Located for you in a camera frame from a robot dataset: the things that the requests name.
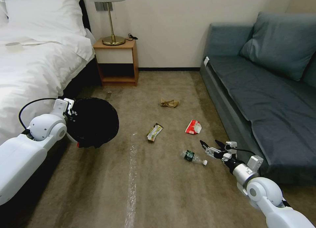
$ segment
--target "black baseboard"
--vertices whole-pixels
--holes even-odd
[[[138,68],[140,71],[199,71],[200,68]]]

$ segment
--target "white pillow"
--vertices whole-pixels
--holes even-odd
[[[5,0],[9,25],[85,36],[80,0]]]
[[[8,23],[6,4],[4,0],[0,0],[0,28]]]

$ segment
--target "white duvet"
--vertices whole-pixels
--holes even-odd
[[[12,53],[5,44],[20,42],[23,50]],[[39,98],[56,98],[93,58],[90,39],[63,33],[23,32],[0,29],[0,145],[24,129],[18,120],[20,109]],[[22,120],[51,111],[53,100],[27,107]]]

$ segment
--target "couch cushion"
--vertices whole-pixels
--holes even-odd
[[[243,116],[251,122],[252,132],[269,164],[308,167],[316,176],[313,88],[274,75],[238,56],[210,57],[209,63]]]
[[[306,69],[303,82],[316,88],[316,53],[314,54],[308,68]]]
[[[241,55],[293,80],[300,80],[316,51],[316,14],[260,12]]]

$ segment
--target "gray pillow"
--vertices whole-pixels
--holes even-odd
[[[298,81],[315,51],[316,14],[260,12],[240,54]]]

